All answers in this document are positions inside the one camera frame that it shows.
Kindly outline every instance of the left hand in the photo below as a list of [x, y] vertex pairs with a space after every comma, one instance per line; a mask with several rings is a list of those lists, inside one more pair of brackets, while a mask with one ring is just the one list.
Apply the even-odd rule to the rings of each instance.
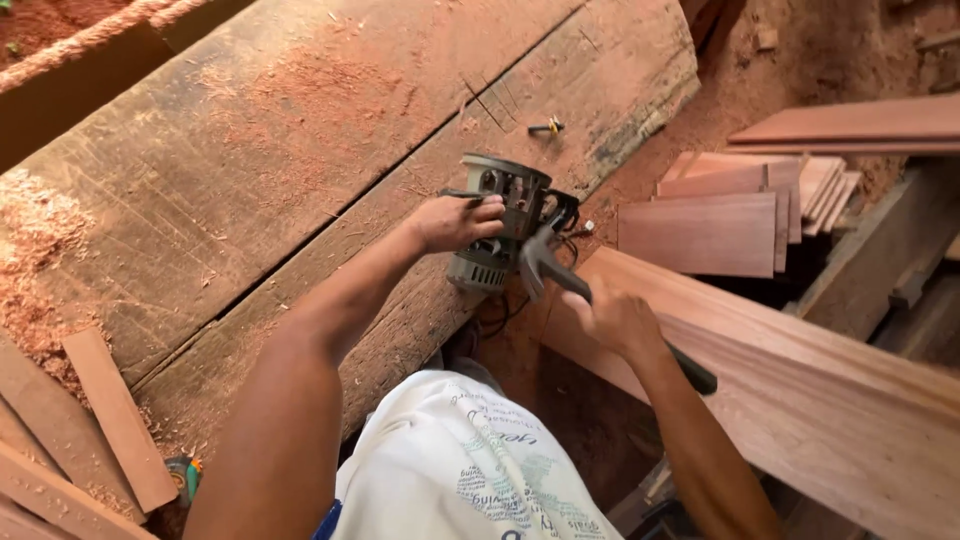
[[473, 209], [469, 208], [471, 202], [458, 197], [431, 199], [405, 219], [402, 226], [421, 242], [428, 254], [461, 250], [473, 240], [500, 234], [503, 231], [500, 218], [506, 211], [503, 197], [491, 195]]

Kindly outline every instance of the wood shavings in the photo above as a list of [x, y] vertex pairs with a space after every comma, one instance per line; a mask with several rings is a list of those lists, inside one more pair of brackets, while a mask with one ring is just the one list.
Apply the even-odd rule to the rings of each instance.
[[42, 184], [25, 169], [0, 175], [0, 324], [25, 355], [85, 403], [83, 389], [60, 338], [97, 325], [94, 313], [63, 323], [53, 301], [37, 284], [38, 274], [60, 264], [69, 251], [85, 255], [93, 217], [79, 203]]

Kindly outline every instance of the weathered wooden workbench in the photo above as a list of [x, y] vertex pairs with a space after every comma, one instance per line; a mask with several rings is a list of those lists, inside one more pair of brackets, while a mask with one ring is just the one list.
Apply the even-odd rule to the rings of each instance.
[[[676, 0], [260, 0], [21, 166], [94, 214], [41, 276], [93, 309], [135, 397], [214, 446], [273, 322], [465, 151], [586, 197], [698, 87]], [[525, 126], [557, 114], [563, 136]], [[470, 314], [418, 264], [341, 372], [345, 430]]]

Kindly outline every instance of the stack of wooden boards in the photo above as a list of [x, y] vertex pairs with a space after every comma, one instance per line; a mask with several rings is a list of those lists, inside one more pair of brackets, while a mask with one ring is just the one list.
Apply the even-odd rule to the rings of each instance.
[[960, 96], [787, 109], [728, 142], [754, 154], [960, 154]]
[[772, 278], [829, 233], [860, 181], [841, 158], [683, 152], [651, 201], [622, 205], [618, 249], [686, 274]]
[[[609, 248], [578, 274], [642, 296], [716, 374], [704, 402], [755, 466], [881, 537], [956, 537], [960, 380]], [[647, 401], [627, 363], [553, 306], [542, 343]]]
[[177, 486], [100, 331], [72, 334], [63, 348], [96, 419], [0, 335], [0, 532], [155, 539], [138, 525], [175, 499]]

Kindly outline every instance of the power cord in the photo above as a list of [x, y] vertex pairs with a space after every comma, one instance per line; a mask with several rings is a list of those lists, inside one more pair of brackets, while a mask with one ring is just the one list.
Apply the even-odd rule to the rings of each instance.
[[[570, 253], [573, 254], [573, 262], [571, 262], [567, 268], [573, 268], [574, 266], [576, 266], [577, 259], [580, 258], [580, 250], [577, 249], [577, 245], [574, 244], [573, 240], [571, 239], [571, 237], [574, 236], [575, 234], [576, 233], [557, 234], [556, 236], [557, 239], [560, 240], [560, 243], [566, 246], [566, 248], [570, 250]], [[514, 317], [519, 315], [520, 312], [523, 311], [523, 309], [527, 307], [527, 304], [529, 303], [530, 303], [530, 297], [528, 296], [523, 299], [523, 302], [521, 302], [520, 305], [515, 310], [510, 311], [510, 301], [507, 299], [507, 293], [506, 292], [501, 293], [500, 304], [503, 305], [503, 316], [499, 319], [493, 319], [493, 320], [487, 320], [487, 321], [481, 319], [480, 320], [481, 328], [483, 327], [495, 327], [495, 328], [487, 333], [481, 334], [480, 339], [490, 339], [495, 335], [501, 333], [503, 329], [507, 328], [507, 323], [510, 322], [510, 319], [513, 319]]]

